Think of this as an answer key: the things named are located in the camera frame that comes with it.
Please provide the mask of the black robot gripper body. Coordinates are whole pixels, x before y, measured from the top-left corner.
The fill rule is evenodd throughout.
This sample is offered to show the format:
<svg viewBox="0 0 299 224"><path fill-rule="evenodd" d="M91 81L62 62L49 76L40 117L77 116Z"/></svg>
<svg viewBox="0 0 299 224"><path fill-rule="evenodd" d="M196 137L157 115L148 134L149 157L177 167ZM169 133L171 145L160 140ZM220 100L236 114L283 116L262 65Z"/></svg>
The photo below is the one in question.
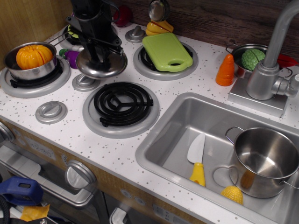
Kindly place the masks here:
<svg viewBox="0 0 299 224"><path fill-rule="evenodd" d="M111 8L119 12L118 7L110 0L72 0L73 17L66 21L72 26L72 31L78 34L85 50L97 51L107 49L121 52L121 40L112 29L115 20Z"/></svg>

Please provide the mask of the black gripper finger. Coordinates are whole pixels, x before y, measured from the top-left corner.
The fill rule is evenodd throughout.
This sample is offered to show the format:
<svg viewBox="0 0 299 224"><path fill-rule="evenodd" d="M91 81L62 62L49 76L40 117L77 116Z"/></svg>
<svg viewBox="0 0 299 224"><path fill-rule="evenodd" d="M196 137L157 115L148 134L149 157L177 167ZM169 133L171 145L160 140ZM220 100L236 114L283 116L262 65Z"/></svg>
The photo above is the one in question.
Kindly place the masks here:
<svg viewBox="0 0 299 224"><path fill-rule="evenodd" d="M98 58L95 47L94 46L89 46L88 47L88 52L89 52L90 58L91 58L90 62L93 63L93 64L99 63L99 58Z"/></svg>
<svg viewBox="0 0 299 224"><path fill-rule="evenodd" d="M101 64L122 64L124 63L123 50L120 46L104 46L100 53Z"/></svg>

